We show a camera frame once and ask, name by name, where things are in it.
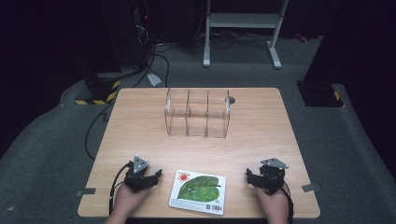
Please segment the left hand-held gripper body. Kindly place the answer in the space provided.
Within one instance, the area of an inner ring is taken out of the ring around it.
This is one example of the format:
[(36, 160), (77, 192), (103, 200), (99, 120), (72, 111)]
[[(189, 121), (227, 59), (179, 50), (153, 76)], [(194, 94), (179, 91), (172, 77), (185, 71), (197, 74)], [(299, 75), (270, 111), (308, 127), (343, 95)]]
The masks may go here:
[(124, 184), (131, 191), (138, 192), (149, 188), (149, 181), (145, 177), (145, 173), (149, 168), (149, 163), (147, 161), (135, 156), (128, 164), (128, 168), (129, 170), (125, 175)]

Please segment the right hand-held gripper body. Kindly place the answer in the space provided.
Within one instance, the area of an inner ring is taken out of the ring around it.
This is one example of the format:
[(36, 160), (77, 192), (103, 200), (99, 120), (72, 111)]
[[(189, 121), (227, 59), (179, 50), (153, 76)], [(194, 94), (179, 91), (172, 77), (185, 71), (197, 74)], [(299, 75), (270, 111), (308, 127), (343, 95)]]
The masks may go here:
[(278, 158), (263, 160), (261, 164), (262, 189), (266, 194), (272, 195), (283, 187), (286, 170), (289, 166)]

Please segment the green leaf picture book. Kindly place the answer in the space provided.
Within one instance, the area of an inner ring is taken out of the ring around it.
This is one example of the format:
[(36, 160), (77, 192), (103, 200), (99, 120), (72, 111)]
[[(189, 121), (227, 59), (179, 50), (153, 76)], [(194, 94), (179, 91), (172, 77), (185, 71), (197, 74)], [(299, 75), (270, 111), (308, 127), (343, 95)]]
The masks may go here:
[(177, 170), (169, 205), (193, 212), (223, 216), (227, 178)]

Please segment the clear acrylic divided organizer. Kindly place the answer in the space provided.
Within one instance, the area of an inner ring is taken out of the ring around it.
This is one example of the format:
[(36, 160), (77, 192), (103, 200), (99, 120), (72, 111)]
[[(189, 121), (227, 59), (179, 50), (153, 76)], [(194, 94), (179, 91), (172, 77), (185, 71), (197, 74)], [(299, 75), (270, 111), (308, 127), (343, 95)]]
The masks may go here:
[(225, 138), (232, 97), (227, 89), (169, 89), (164, 106), (167, 133)]

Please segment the person's left hand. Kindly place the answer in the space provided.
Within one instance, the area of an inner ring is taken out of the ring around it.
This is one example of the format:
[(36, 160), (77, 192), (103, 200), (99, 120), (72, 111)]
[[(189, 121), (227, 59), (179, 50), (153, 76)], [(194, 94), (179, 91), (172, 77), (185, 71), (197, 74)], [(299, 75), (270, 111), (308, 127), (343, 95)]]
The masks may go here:
[(150, 189), (133, 192), (124, 184), (120, 185), (117, 190), (112, 214), (117, 217), (128, 217), (144, 201), (149, 192)]

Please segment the person's right hand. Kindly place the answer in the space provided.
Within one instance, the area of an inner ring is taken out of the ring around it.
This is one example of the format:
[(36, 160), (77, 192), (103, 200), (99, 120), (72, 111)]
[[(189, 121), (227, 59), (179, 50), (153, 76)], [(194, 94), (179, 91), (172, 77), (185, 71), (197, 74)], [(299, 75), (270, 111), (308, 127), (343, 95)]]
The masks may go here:
[(258, 187), (255, 187), (254, 189), (265, 217), (288, 218), (289, 204), (287, 197), (282, 190), (278, 190), (272, 195), (267, 195)]

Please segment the grey tape patch on floor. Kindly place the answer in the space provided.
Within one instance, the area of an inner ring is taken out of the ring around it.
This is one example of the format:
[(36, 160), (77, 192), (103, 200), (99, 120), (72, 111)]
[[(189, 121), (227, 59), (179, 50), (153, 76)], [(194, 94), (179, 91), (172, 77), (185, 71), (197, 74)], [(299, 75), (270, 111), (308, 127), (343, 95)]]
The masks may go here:
[(157, 87), (162, 81), (154, 74), (148, 74), (148, 80), (153, 87)]

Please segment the black yellow striped base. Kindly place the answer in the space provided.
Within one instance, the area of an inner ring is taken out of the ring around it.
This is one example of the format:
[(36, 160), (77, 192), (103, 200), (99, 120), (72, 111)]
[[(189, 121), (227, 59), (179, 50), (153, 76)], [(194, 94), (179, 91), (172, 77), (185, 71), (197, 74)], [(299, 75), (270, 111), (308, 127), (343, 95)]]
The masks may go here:
[(118, 87), (119, 79), (99, 78), (91, 75), (84, 79), (83, 87), (75, 97), (77, 105), (107, 105), (114, 100)]

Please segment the black base with yellow mark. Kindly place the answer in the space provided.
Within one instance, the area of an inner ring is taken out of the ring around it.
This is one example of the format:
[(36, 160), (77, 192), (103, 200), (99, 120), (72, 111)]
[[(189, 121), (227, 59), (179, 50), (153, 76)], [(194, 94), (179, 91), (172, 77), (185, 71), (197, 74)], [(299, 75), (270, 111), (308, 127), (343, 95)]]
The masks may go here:
[(306, 106), (343, 107), (344, 103), (338, 91), (331, 84), (311, 84), (297, 82), (297, 87)]

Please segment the dark equipment rack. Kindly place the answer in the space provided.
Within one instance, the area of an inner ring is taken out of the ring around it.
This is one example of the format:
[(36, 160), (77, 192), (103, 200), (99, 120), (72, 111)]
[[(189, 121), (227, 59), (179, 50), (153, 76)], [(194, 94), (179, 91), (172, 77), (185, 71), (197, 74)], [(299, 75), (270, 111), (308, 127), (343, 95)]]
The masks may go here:
[(122, 73), (147, 66), (149, 31), (142, 23), (140, 0), (101, 0), (117, 62)]

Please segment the white metal stand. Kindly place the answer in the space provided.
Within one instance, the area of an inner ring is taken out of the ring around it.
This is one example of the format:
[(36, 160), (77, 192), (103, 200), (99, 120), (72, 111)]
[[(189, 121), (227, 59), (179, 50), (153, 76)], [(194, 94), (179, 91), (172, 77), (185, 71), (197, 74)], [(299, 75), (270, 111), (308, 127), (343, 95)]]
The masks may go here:
[(211, 11), (211, 0), (206, 0), (205, 13), (205, 45), (203, 54), (203, 67), (210, 66), (210, 29), (211, 28), (248, 28), (248, 29), (273, 29), (272, 39), (266, 46), (272, 58), (275, 69), (281, 69), (282, 64), (276, 52), (276, 41), (285, 17), (289, 0), (282, 0), (278, 13), (222, 13)]

